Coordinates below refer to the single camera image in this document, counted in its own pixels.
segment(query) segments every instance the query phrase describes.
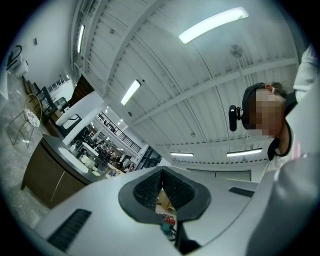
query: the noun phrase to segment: fluorescent light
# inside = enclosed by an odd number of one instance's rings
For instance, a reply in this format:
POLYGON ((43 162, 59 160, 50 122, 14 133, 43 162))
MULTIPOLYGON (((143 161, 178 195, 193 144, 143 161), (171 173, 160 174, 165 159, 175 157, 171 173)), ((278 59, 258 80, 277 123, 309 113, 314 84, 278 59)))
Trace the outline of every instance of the fluorescent light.
POLYGON ((257 153, 260 153, 261 151, 262 151, 262 148, 256 148, 256 149, 251 149, 251 150, 226 153, 226 156, 227 157, 238 157, 238 156, 257 154, 257 153))
POLYGON ((126 105, 128 100, 134 95, 136 90, 141 86, 141 83, 138 80, 134 80, 133 83, 131 84, 129 90, 126 91, 125 95, 123 96, 121 100, 122 105, 126 105))
POLYGON ((206 18, 203 21, 195 24, 194 26, 188 28, 186 31, 179 35, 180 40, 187 44, 196 37, 202 35, 203 33, 219 27, 223 24, 234 22, 236 20, 244 19, 249 17, 246 10, 242 7, 233 8, 220 12, 214 16, 206 18))
POLYGON ((177 156, 177 157, 193 157, 193 153, 173 153, 171 152, 170 155, 177 156))
POLYGON ((84 31, 85 31, 85 26, 81 25, 80 34, 79 34, 79 38, 78 38, 78 47, 77 47, 78 54, 81 51, 81 45, 82 45, 82 39, 84 37, 84 31))

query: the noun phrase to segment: black hair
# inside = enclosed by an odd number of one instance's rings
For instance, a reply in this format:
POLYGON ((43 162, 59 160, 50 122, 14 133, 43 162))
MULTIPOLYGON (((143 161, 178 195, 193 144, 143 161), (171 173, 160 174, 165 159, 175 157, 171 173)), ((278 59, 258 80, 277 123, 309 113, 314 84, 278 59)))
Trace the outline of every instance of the black hair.
POLYGON ((280 95, 282 98, 287 98, 288 94, 284 88, 284 86, 279 82, 271 83, 271 86, 275 88, 275 94, 280 95))

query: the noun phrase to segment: dark wood cabinet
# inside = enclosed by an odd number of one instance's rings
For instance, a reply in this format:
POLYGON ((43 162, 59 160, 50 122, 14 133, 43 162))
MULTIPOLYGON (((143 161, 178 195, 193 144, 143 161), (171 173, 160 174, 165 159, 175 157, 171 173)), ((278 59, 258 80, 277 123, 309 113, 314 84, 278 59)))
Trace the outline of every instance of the dark wood cabinet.
POLYGON ((48 208, 53 208, 90 183, 42 139, 27 165, 21 189, 27 186, 48 208))
POLYGON ((49 206, 46 202, 51 201, 64 171, 39 143, 27 165, 21 188, 27 185, 41 201, 49 206))
POLYGON ((52 205, 58 205, 73 194, 84 188, 86 185, 71 176, 66 171, 63 173, 59 184, 56 187, 52 198, 52 205))

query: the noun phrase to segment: beige chair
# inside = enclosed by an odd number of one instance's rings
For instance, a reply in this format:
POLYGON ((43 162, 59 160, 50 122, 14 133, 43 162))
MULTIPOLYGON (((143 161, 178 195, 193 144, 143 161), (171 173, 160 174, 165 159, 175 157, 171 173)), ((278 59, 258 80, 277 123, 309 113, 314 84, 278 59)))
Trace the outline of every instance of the beige chair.
POLYGON ((26 143, 26 147, 28 148, 34 129, 40 126, 41 117, 42 117, 42 104, 39 98, 35 94, 29 94, 24 102, 24 107, 22 112, 18 114, 8 125, 7 131, 8 131, 8 136, 12 145, 16 144, 16 141, 20 133, 23 136, 24 142, 26 143), (21 114, 23 114, 24 116, 24 122, 19 128, 14 141, 12 141, 9 134, 9 127, 21 114), (25 124, 30 124, 32 126, 32 131, 31 131, 29 140, 26 140, 24 134, 22 133, 22 128, 25 126, 25 124))

